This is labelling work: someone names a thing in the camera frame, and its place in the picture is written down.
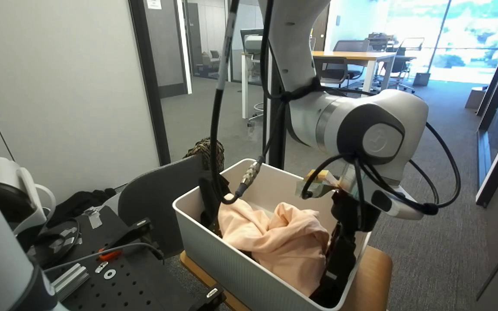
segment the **pink cloth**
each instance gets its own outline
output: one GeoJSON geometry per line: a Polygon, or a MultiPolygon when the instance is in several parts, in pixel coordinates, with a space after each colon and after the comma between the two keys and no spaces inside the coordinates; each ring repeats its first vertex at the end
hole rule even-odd
{"type": "Polygon", "coordinates": [[[280,203],[269,219],[264,211],[237,199],[220,205],[218,221],[224,242],[251,252],[261,266],[308,297],[320,284],[326,265],[329,234],[318,214],[280,203]]]}

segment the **floor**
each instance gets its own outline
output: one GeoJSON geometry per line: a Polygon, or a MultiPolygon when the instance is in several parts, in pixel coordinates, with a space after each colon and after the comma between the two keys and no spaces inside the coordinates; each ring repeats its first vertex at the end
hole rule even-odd
{"type": "MultiPolygon", "coordinates": [[[[194,78],[193,94],[165,98],[164,120],[173,160],[201,138],[208,136],[216,81],[194,78]]],[[[445,139],[462,176],[460,197],[437,216],[421,221],[403,221],[382,215],[370,245],[388,253],[393,259],[393,280],[389,294],[391,311],[465,311],[472,307],[476,293],[486,279],[484,210],[474,204],[477,189],[476,129],[479,118],[464,108],[470,83],[430,81],[416,94],[429,105],[428,120],[445,139]]],[[[227,83],[221,112],[219,140],[225,147],[228,167],[243,158],[255,158],[262,149],[262,121],[247,127],[241,119],[241,85],[227,83]]],[[[262,101],[259,86],[249,85],[249,100],[262,101]]],[[[326,155],[296,143],[288,136],[285,170],[305,175],[318,166],[326,155]]],[[[454,186],[449,162],[435,138],[425,132],[413,157],[437,185],[442,200],[454,186]]],[[[330,167],[336,170],[335,164],[330,167]]],[[[403,187],[417,201],[431,199],[423,178],[412,168],[405,170],[403,187]]],[[[194,295],[205,288],[169,260],[171,273],[182,279],[194,295]]]]}

